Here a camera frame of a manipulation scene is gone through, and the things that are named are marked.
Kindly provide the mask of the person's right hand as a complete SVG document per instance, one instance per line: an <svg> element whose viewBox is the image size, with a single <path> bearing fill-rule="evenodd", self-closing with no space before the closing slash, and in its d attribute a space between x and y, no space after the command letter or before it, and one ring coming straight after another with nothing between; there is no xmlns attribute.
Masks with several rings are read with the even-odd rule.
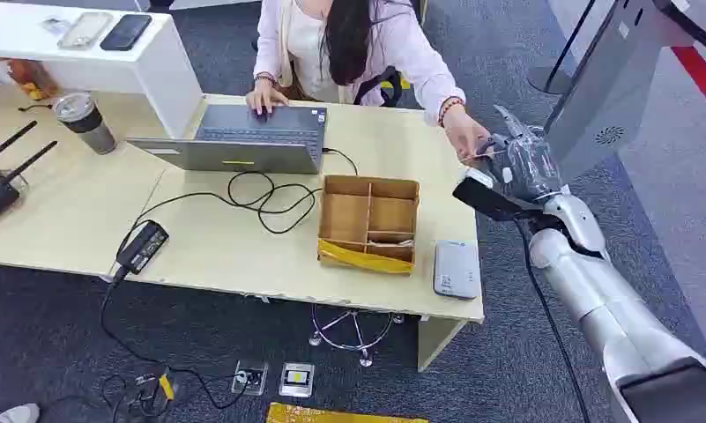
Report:
<svg viewBox="0 0 706 423"><path fill-rule="evenodd" d="M257 116L271 114L274 106L286 106L289 103L289 99L267 78L258 78L254 82L254 88L246 94L245 100Z"/></svg>

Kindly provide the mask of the person's left hand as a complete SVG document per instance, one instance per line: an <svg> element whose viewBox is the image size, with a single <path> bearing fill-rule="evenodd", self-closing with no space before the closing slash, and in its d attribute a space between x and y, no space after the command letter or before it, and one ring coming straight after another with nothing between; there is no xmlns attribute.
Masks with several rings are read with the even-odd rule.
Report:
<svg viewBox="0 0 706 423"><path fill-rule="evenodd" d="M491 137L491 133L472 119L458 102L453 103L445 112L442 126L458 160L465 165L473 163L478 151Z"/></svg>

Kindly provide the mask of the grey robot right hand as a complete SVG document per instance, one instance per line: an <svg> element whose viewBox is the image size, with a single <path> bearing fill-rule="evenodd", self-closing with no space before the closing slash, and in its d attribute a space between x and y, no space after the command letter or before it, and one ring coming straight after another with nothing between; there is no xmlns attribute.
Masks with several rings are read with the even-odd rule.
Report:
<svg viewBox="0 0 706 423"><path fill-rule="evenodd" d="M545 130L521 122L501 105L494 105L509 131L493 133L478 150L479 159L489 160L489 169L508 197L543 204L560 195L563 182Z"/></svg>

